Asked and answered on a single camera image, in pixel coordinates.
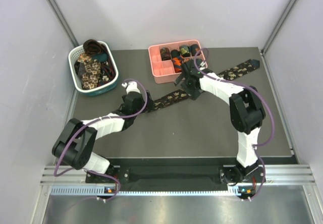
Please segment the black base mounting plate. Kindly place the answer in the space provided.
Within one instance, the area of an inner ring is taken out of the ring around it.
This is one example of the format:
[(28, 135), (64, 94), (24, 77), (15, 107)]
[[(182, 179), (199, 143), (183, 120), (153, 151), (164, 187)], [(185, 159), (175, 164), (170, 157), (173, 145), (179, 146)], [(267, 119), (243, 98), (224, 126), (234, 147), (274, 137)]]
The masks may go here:
[(126, 185), (147, 180), (149, 184), (168, 180), (178, 186), (184, 181), (202, 183), (203, 187), (217, 187), (220, 184), (241, 182), (255, 183), (265, 167), (258, 162), (258, 168), (247, 180), (240, 181), (235, 170), (236, 160), (232, 157), (223, 158), (143, 158), (143, 159), (112, 159), (111, 168), (106, 175), (112, 176)]

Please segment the rolled orange navy striped tie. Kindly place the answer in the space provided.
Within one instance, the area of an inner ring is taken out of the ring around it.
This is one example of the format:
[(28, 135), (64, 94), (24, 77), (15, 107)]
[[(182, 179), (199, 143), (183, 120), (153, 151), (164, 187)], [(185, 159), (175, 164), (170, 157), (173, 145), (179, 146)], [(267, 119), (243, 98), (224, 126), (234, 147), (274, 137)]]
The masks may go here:
[(172, 58), (172, 63), (173, 63), (175, 73), (182, 72), (181, 65), (183, 63), (183, 60), (184, 59), (181, 56)]

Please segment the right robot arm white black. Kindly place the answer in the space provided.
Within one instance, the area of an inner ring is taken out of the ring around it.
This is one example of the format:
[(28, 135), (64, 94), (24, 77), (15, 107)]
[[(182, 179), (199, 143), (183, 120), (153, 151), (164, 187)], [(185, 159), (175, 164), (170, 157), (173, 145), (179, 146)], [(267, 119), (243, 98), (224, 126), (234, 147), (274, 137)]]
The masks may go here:
[(240, 181), (248, 181), (258, 168), (255, 148), (265, 118), (261, 100), (254, 94), (256, 89), (226, 83), (212, 70), (205, 68), (204, 63), (195, 65), (193, 59), (184, 60), (180, 67), (181, 74), (174, 84), (181, 84), (189, 98), (196, 100), (201, 93), (208, 92), (228, 104), (231, 124), (238, 133), (235, 174)]

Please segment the rolled maroon patterned tie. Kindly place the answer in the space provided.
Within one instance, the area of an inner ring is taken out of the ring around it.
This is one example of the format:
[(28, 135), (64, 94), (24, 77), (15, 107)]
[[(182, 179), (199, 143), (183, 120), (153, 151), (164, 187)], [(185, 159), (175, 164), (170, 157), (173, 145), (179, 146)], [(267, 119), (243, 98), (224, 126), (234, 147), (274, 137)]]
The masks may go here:
[(160, 49), (160, 57), (162, 61), (167, 61), (172, 59), (171, 53), (167, 47), (162, 47)]

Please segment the rolled dark green tie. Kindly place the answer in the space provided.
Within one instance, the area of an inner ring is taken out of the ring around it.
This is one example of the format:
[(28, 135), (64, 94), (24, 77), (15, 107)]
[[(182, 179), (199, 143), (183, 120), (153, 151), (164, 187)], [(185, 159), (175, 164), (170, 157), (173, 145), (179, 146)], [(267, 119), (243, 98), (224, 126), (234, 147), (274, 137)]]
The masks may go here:
[(200, 46), (198, 44), (192, 44), (190, 46), (190, 52), (193, 57), (195, 55), (200, 55)]

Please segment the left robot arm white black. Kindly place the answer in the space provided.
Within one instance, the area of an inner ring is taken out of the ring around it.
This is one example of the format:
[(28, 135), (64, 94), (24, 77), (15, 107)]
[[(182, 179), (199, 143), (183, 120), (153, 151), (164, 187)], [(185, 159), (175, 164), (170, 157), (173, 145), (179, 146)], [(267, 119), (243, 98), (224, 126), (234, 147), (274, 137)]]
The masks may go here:
[(130, 91), (122, 99), (120, 107), (106, 116), (86, 121), (73, 118), (66, 123), (51, 151), (58, 158), (54, 176), (69, 171), (58, 172), (60, 164), (64, 163), (71, 170), (94, 172), (104, 182), (113, 179), (115, 173), (110, 161), (93, 152), (96, 140), (128, 129), (137, 115), (153, 108), (148, 90), (144, 94)]

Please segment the pink divided organizer box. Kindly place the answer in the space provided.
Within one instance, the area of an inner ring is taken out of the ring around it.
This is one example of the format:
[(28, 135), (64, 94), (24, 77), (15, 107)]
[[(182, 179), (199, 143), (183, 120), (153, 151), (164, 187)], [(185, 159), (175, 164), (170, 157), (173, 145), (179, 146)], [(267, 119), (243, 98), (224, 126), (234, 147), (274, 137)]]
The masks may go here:
[[(198, 44), (201, 48), (200, 42), (195, 39), (169, 42), (164, 44), (156, 44), (148, 48), (151, 71), (152, 71), (154, 80), (157, 84), (173, 82), (180, 75), (180, 73), (175, 73), (172, 59), (167, 61), (161, 60), (160, 49), (162, 47), (167, 47), (170, 52), (173, 49), (176, 49), (179, 51), (179, 47), (181, 45), (187, 45), (190, 47), (192, 44)], [(205, 60), (205, 56), (203, 52), (201, 52), (200, 55), (195, 55), (194, 57), (197, 57), (197, 59), (202, 59), (203, 61)], [(183, 61), (186, 61), (189, 59), (193, 59), (194, 57), (191, 55), (190, 57), (187, 57), (187, 58), (182, 57), (182, 58), (184, 59)]]

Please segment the rolled black tie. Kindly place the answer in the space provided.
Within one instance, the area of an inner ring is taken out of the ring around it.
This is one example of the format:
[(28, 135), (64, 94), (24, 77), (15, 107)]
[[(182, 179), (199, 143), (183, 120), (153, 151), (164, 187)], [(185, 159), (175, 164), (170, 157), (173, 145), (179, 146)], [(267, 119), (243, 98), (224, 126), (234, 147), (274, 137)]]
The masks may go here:
[(181, 56), (181, 54), (180, 54), (180, 52), (178, 50), (176, 50), (176, 49), (171, 50), (171, 58), (172, 59), (178, 58), (180, 56)]

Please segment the brown patterned tie in basket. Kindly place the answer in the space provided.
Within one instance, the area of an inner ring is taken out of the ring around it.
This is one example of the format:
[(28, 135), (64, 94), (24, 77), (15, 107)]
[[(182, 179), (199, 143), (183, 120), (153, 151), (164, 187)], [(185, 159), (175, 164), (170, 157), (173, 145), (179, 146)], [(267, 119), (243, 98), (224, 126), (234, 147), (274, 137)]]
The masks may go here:
[(108, 54), (107, 48), (94, 39), (89, 39), (83, 43), (83, 49), (86, 55), (94, 56), (98, 54)]

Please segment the teal white laundry basket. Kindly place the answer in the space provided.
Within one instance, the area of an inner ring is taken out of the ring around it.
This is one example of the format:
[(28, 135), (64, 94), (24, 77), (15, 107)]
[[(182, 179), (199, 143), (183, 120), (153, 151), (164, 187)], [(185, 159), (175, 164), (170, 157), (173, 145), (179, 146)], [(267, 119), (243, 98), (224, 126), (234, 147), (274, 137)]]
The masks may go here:
[(85, 41), (69, 52), (68, 61), (78, 93), (97, 96), (117, 86), (119, 71), (105, 42)]

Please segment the dark grey table mat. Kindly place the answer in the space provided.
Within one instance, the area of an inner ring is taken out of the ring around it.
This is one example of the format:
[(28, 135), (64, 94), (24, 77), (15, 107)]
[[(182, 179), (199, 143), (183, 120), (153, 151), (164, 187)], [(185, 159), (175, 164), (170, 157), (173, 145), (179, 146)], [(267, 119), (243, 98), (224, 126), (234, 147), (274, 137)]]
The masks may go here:
[[(216, 73), (245, 62), (259, 60), (260, 69), (237, 81), (255, 86), (266, 100), (275, 120), (275, 135), (271, 143), (260, 147), (258, 153), (266, 163), (277, 157), (281, 162), (297, 162), (285, 133), (276, 99), (257, 47), (210, 48), (208, 67)], [(158, 99), (178, 89), (173, 82), (157, 84), (152, 75), (148, 49), (113, 50), (120, 73), (120, 82), (127, 78), (138, 80)], [(125, 89), (118, 86), (99, 96), (77, 95), (72, 118), (90, 120), (116, 110), (122, 103)], [(197, 100), (187, 99), (152, 113), (140, 114), (134, 124), (120, 133), (98, 139), (97, 154), (107, 158), (167, 158), (167, 157), (236, 157), (238, 135), (230, 122), (229, 106), (221, 99), (201, 94)]]

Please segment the black gold floral tie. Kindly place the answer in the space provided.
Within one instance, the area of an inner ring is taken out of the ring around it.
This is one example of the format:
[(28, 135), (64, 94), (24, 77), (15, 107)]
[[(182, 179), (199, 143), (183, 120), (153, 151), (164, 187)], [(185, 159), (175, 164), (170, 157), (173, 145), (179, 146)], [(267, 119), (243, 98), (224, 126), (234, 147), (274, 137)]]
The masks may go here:
[[(218, 74), (221, 78), (233, 81), (236, 80), (248, 73), (251, 73), (257, 69), (260, 68), (260, 61), (249, 59), (243, 63), (240, 63), (232, 68), (229, 68), (227, 70), (224, 70)], [(182, 90), (178, 89), (176, 91), (173, 91), (159, 99), (153, 100), (154, 102), (154, 111), (157, 111), (159, 109), (163, 109), (166, 107), (169, 107), (171, 105), (174, 105), (176, 103), (180, 103), (184, 100), (189, 99), (190, 97)]]

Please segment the rolled green yellow tie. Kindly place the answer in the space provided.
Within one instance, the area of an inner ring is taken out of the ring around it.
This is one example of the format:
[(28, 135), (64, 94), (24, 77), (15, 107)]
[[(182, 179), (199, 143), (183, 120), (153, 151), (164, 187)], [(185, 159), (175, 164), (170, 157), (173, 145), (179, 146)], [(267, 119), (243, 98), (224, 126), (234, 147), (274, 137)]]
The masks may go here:
[(181, 45), (179, 47), (179, 52), (180, 55), (184, 58), (190, 57), (191, 56), (191, 51), (190, 51), (190, 47), (187, 45)]

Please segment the aluminium frame rail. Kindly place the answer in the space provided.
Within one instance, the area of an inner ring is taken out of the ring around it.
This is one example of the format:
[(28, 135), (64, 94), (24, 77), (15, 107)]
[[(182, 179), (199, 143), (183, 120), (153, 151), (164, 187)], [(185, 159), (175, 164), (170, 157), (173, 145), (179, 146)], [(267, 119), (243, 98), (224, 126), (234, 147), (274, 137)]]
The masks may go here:
[(184, 181), (176, 186), (174, 181), (168, 180), (165, 184), (149, 184), (147, 180), (136, 182), (133, 185), (122, 184), (121, 189), (115, 182), (87, 183), (89, 174), (85, 171), (72, 170), (61, 177), (53, 176), (54, 167), (44, 169), (40, 184), (50, 188), (52, 195), (78, 196), (241, 196), (250, 194), (252, 187), (260, 186), (314, 186), (316, 185), (311, 169), (307, 165), (267, 165), (265, 173), (255, 183), (241, 182), (236, 185), (220, 184), (217, 187), (203, 187), (202, 183)]

